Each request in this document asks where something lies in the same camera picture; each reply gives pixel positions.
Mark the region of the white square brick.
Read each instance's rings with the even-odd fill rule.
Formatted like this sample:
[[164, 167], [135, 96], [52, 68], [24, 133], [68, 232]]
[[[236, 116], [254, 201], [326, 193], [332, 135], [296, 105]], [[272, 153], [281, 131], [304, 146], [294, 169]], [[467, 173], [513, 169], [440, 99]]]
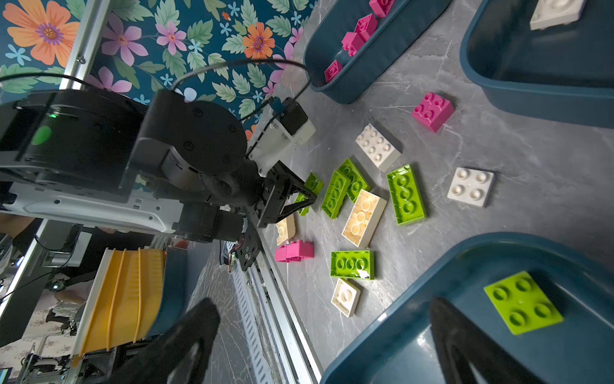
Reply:
[[585, 0], [539, 0], [529, 22], [530, 30], [543, 30], [576, 22]]

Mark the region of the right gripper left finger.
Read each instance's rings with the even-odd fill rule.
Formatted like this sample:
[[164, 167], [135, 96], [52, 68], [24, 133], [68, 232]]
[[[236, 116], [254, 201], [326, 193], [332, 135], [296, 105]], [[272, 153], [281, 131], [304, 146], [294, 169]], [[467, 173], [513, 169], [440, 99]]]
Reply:
[[202, 383], [221, 323], [203, 299], [160, 338], [115, 371], [108, 383]]

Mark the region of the green small square brick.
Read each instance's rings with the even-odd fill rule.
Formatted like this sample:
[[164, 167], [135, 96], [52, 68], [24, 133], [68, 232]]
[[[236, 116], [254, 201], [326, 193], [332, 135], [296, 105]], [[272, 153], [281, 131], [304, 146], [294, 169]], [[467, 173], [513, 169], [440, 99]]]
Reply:
[[490, 284], [484, 292], [515, 336], [564, 321], [562, 314], [526, 271]]

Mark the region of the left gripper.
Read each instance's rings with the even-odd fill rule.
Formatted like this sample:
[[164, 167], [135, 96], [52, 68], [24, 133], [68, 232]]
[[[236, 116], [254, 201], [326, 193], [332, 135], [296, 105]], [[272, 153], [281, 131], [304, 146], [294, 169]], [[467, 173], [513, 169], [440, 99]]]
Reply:
[[239, 244], [239, 265], [247, 271], [262, 252], [263, 246], [258, 228], [276, 224], [289, 215], [313, 205], [317, 196], [305, 186], [284, 163], [278, 162], [261, 179], [255, 204], [247, 207], [246, 232]]

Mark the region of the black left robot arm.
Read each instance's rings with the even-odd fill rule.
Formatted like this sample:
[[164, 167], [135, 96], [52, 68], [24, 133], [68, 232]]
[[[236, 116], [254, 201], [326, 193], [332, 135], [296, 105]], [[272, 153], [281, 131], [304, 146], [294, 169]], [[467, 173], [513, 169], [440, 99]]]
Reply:
[[160, 91], [144, 106], [99, 89], [38, 91], [1, 106], [1, 209], [93, 227], [238, 244], [316, 201], [278, 156], [252, 160], [240, 121]]

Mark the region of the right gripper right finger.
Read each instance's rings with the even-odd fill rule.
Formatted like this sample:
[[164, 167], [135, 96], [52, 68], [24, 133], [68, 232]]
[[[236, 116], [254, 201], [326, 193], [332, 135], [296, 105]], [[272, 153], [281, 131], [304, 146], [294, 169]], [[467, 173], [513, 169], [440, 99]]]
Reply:
[[441, 371], [447, 383], [542, 383], [457, 307], [443, 297], [429, 304], [431, 332]]

